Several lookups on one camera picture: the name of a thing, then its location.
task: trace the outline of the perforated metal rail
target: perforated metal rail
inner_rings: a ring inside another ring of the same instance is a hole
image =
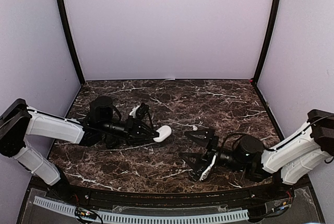
[[[75,206],[53,201],[42,197],[35,197],[35,205],[54,211],[56,213],[75,217]],[[196,216],[138,216],[114,214],[106,211],[97,212],[104,223],[110,224],[221,224],[231,223],[241,220],[248,220],[248,211],[240,210],[229,213],[219,213],[213,215],[196,215]]]

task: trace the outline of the marble tabletop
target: marble tabletop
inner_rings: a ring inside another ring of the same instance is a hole
[[[69,118],[83,119],[89,103],[110,96],[123,118],[140,102],[150,105],[156,127],[171,126],[162,143],[140,146],[120,144],[108,150],[105,143],[81,147],[56,140],[49,159],[63,169],[73,185],[140,193],[199,193],[231,190],[270,183],[244,178],[242,172],[217,167],[205,182],[188,179],[188,167],[179,152],[204,152],[184,131],[214,128],[220,140],[227,133],[244,132],[267,146],[279,142],[274,127],[247,80],[119,80],[86,82]],[[231,148],[233,139],[227,141]]]

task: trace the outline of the robotic arm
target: robotic arm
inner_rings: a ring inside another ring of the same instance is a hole
[[[142,103],[122,122],[112,99],[103,96],[91,103],[89,114],[79,122],[38,111],[27,106],[25,100],[17,99],[0,116],[0,153],[13,157],[51,186],[60,198],[68,200],[72,193],[65,174],[34,149],[26,135],[61,139],[82,146],[92,146],[104,140],[107,148],[113,148],[121,140],[128,144],[162,142],[171,134],[171,128],[162,126],[155,131],[148,110],[149,107]],[[147,115],[151,126],[142,121]]]
[[[279,174],[281,184],[293,185],[322,161],[334,156],[333,118],[334,114],[312,110],[300,129],[272,148],[244,133],[227,135],[218,147],[219,138],[212,129],[186,132],[188,138],[207,151],[204,155],[183,152],[180,157],[192,168],[190,178],[194,181],[204,181],[215,166],[225,166],[233,171],[245,170],[245,177],[255,182]],[[232,136],[239,136],[233,150],[225,149],[225,142]]]

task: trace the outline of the black post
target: black post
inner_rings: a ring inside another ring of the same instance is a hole
[[[252,78],[254,83],[257,83],[259,81],[263,66],[265,64],[265,60],[266,60],[266,56],[267,56],[267,53],[268,53],[273,28],[275,26],[275,21],[276,21],[279,2],[280,2],[280,0],[272,0],[271,11],[270,11],[270,16],[269,16],[269,21],[268,21],[268,27],[267,27],[267,31],[266,31],[265,40],[263,42],[259,62],[257,63],[257,67],[256,67],[256,70],[255,70],[254,77]]]
[[[64,0],[57,0],[57,3],[58,3],[59,14],[61,16],[63,30],[64,30],[65,38],[67,41],[68,49],[71,54],[72,62],[73,62],[75,71],[77,73],[78,79],[81,85],[83,85],[85,83],[85,78],[84,78],[84,75],[80,67],[77,52],[75,51],[73,38],[72,38],[72,34],[69,28],[67,15],[66,15],[65,3],[64,3]]]

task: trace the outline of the white wall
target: white wall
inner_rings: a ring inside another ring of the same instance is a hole
[[[334,0],[281,0],[259,87],[285,136],[311,109],[334,113]],[[334,163],[310,177],[326,223],[334,223]]]
[[[79,89],[56,0],[0,0],[0,115],[17,98],[64,115]],[[30,138],[44,155],[51,141]],[[30,174],[0,156],[0,222],[16,223]]]
[[[253,76],[272,0],[65,0],[87,80]]]

